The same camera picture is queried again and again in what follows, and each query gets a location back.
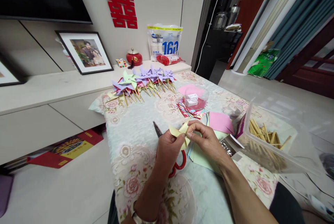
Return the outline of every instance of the blue curtain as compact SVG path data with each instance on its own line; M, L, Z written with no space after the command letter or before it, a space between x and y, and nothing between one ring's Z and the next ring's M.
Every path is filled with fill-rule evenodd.
M275 79L333 13L334 0L296 0L272 36L281 51L264 77Z

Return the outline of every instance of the green bag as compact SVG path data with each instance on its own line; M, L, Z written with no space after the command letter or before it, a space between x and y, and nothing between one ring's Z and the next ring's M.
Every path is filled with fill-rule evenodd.
M278 58L279 49L270 49L260 54L248 73L257 77L263 77L274 61Z

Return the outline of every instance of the pink paper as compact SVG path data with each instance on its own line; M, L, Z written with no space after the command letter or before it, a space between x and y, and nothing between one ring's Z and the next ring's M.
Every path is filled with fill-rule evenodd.
M204 93L204 90L203 89L200 89L198 87L196 87L195 85L193 84L188 84L188 85L185 85L183 87L180 87L178 89L178 91L180 93L182 93L183 95L185 95L185 91L188 89L188 88L191 88L192 89L192 94L197 94L198 97L200 97L203 93Z
M209 127L219 132L234 135L232 122L227 114L210 112Z

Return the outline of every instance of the framed photo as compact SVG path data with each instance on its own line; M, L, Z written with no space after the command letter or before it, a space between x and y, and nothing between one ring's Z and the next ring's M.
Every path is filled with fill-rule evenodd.
M0 53L0 87L25 82L26 79L17 71L15 66Z
M98 32L57 31L81 74L114 70Z

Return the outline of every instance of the clear plastic cup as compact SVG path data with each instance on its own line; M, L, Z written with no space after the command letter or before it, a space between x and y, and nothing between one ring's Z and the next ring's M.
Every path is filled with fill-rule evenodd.
M208 99L209 99L209 91L203 87L193 86L185 90L184 103L188 108L192 110L198 111L205 108Z

